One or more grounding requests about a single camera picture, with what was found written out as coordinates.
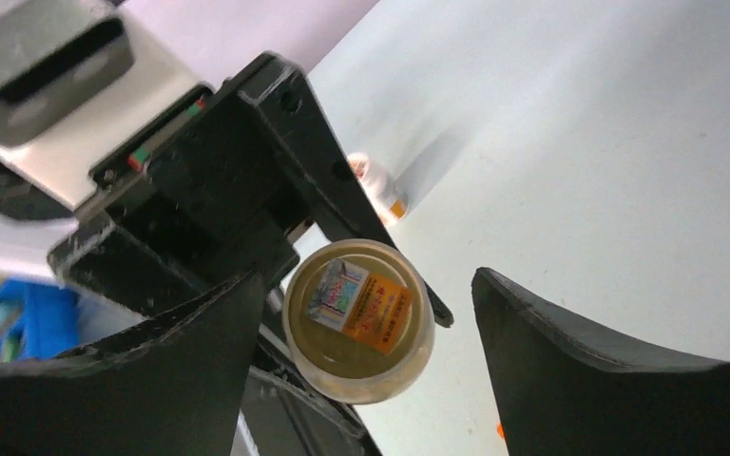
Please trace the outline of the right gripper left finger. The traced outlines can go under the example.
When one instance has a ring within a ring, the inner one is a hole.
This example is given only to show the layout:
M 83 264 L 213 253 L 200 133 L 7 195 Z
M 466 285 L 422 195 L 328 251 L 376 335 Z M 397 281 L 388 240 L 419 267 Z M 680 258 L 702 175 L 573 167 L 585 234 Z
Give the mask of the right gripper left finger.
M 266 295 L 238 276 L 49 360 L 0 364 L 0 455 L 228 455 Z

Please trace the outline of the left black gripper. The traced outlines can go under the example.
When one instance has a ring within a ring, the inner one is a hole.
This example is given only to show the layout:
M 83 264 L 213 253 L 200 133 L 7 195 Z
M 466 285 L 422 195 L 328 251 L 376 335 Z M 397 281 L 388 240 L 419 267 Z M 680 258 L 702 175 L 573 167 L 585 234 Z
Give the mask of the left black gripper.
M 248 83 L 258 84 L 258 117 L 240 97 Z M 218 89 L 189 89 L 87 176 L 95 194 L 48 264 L 69 287 L 137 314 L 291 259 L 274 205 L 295 204 L 331 241 L 395 246 L 303 69 L 271 51 Z

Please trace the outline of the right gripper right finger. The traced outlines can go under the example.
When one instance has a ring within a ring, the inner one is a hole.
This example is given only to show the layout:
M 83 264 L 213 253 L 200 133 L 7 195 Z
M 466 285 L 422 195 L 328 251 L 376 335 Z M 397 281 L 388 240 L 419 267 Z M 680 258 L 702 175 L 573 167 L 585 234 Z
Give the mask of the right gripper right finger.
M 730 361 L 674 351 L 481 267 L 476 323 L 512 455 L 730 455 Z

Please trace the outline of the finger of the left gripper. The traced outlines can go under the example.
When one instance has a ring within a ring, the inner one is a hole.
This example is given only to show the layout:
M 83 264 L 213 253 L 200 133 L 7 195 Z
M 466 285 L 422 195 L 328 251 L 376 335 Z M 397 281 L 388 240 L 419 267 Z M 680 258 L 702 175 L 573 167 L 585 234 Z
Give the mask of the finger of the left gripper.
M 282 338 L 265 327 L 241 400 L 239 444 L 240 455 L 381 454 L 353 408 L 311 387 Z

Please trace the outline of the white pill bottle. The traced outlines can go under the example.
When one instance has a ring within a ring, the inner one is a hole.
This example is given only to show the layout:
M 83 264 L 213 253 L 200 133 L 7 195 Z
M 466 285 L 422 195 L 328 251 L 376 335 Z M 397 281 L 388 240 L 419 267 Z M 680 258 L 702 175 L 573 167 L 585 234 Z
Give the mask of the white pill bottle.
M 393 175 L 367 154 L 353 153 L 347 161 L 385 226 L 397 224 L 409 213 L 406 192 Z

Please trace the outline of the amber glass pill bottle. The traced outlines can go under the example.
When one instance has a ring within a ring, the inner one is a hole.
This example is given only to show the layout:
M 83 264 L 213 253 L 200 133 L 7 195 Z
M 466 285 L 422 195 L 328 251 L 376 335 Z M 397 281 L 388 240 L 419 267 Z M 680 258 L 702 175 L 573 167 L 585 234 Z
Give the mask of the amber glass pill bottle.
M 332 242 L 301 262 L 282 324 L 299 373 L 338 402 L 368 405 L 406 390 L 428 365 L 434 316 L 427 287 L 395 248 Z

